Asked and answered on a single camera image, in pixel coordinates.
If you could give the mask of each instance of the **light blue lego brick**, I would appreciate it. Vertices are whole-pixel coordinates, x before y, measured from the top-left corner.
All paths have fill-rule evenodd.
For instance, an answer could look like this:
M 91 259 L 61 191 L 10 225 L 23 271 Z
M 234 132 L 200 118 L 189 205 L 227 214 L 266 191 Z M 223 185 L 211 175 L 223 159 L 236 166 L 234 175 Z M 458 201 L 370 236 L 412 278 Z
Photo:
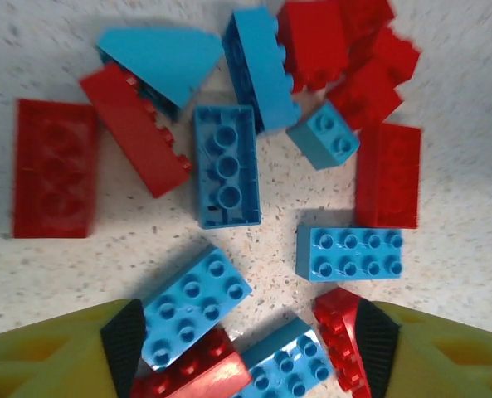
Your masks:
M 396 279 L 401 249 L 400 230 L 298 226 L 295 273 L 310 282 Z
M 251 106 L 200 106 L 194 111 L 204 229 L 261 223 L 254 123 Z
M 142 358 L 154 370 L 170 365 L 249 293 L 231 261 L 209 245 L 144 301 Z
M 96 43 L 103 61 L 115 60 L 142 80 L 141 94 L 177 119 L 223 53 L 216 35 L 188 27 L 117 27 Z
M 360 146 L 358 137 L 329 102 L 289 129 L 288 135 L 316 170 L 344 164 Z
M 334 373 L 314 330 L 296 318 L 243 353 L 253 382 L 233 398 L 291 398 Z
M 277 44 L 277 20 L 266 7 L 237 9 L 223 35 L 223 49 L 239 104 L 252 105 L 256 132 L 283 129 L 301 116 L 285 73 L 285 48 Z

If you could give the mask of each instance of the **white speckled floor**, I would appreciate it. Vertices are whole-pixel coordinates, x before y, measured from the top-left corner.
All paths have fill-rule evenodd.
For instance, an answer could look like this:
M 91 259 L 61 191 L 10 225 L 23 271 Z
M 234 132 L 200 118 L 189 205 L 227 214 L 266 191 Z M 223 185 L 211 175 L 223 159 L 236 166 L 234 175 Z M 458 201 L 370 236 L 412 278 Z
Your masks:
M 492 0 L 394 4 L 396 28 L 424 49 L 415 79 L 402 87 L 406 102 L 392 116 L 425 129 L 421 227 L 405 234 L 400 280 L 343 286 L 492 331 Z M 220 0 L 0 0 L 0 332 L 144 294 L 206 240 L 255 289 L 224 321 L 241 347 L 290 310 L 312 322 L 312 298 L 332 285 L 295 276 L 295 227 L 316 217 L 350 221 L 354 159 L 315 172 L 283 133 L 258 141 L 261 226 L 202 231 L 192 215 L 192 182 L 152 199 L 104 133 L 95 234 L 9 238 L 14 98 L 85 100 L 77 79 L 99 67 L 93 42 L 104 27 L 172 19 L 219 32 L 232 7 Z M 224 60 L 220 66 L 198 102 L 232 102 Z M 188 152 L 187 118 L 172 130 L 176 150 Z M 345 394 L 330 380 L 309 396 Z

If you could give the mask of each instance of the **blue sloped brick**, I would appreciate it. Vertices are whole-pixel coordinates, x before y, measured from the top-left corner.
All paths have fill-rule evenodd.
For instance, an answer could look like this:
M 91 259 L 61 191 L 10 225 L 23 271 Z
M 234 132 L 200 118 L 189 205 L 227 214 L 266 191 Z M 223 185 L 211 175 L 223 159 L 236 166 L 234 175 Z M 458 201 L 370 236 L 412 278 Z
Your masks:
M 231 261 L 209 245 L 144 301 L 142 358 L 154 370 L 170 365 L 249 293 Z
M 104 63 L 137 76 L 141 95 L 174 120 L 223 54 L 218 36 L 190 27 L 114 27 L 96 45 Z
M 314 330 L 296 318 L 242 354 L 253 382 L 232 398 L 304 396 L 334 373 Z
M 301 115 L 291 98 L 294 82 L 285 73 L 277 30 L 266 7 L 237 9 L 222 38 L 238 103 L 253 106 L 257 133 L 291 126 Z
M 194 127 L 200 226 L 260 224 L 253 108 L 200 106 Z
M 396 279 L 400 230 L 298 226 L 295 273 L 310 282 Z
M 360 146 L 358 137 L 329 102 L 289 129 L 288 135 L 316 170 L 344 164 Z

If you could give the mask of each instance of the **upside-down blue brick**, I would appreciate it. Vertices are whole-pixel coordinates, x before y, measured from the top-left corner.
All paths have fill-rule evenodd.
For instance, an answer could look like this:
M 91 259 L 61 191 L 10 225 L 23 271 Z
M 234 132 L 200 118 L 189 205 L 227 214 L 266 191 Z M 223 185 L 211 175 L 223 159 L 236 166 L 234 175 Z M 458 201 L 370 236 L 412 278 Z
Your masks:
M 298 226 L 295 273 L 310 282 L 400 278 L 402 244 L 400 230 Z
M 260 224 L 253 108 L 199 106 L 194 127 L 200 226 Z
M 289 129 L 288 135 L 316 170 L 344 164 L 360 146 L 358 137 L 329 102 Z
M 296 318 L 243 353 L 253 382 L 232 398 L 292 398 L 334 373 L 314 330 Z
M 249 293 L 231 261 L 209 245 L 144 301 L 142 358 L 156 371 L 170 365 Z
M 294 125 L 301 116 L 291 98 L 294 81 L 285 73 L 277 30 L 266 7 L 237 9 L 222 38 L 238 103 L 253 106 L 257 133 Z
M 137 76 L 141 95 L 174 120 L 223 54 L 218 36 L 189 27 L 111 28 L 96 45 L 103 61 Z

